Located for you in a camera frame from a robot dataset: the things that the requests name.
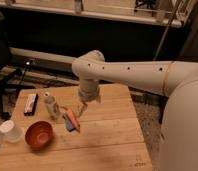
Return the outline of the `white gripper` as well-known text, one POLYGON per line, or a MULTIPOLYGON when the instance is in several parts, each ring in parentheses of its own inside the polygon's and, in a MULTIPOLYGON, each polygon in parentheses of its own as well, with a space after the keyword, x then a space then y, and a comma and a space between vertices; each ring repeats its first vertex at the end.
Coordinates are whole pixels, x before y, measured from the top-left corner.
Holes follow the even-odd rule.
POLYGON ((79 106, 78 116, 81 116, 88 105, 87 102, 97 100, 100 96, 99 81, 93 79, 81 79, 79 82, 78 95, 82 103, 79 106))

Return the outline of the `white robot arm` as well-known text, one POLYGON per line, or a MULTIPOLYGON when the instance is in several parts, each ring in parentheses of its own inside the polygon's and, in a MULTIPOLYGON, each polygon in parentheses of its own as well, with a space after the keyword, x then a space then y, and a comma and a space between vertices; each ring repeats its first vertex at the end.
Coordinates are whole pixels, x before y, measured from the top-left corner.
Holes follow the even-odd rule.
POLYGON ((90 51, 72 63, 83 102, 99 96, 101 80, 168 98, 160 134, 159 171, 198 171, 198 63, 183 61, 107 62, 90 51))

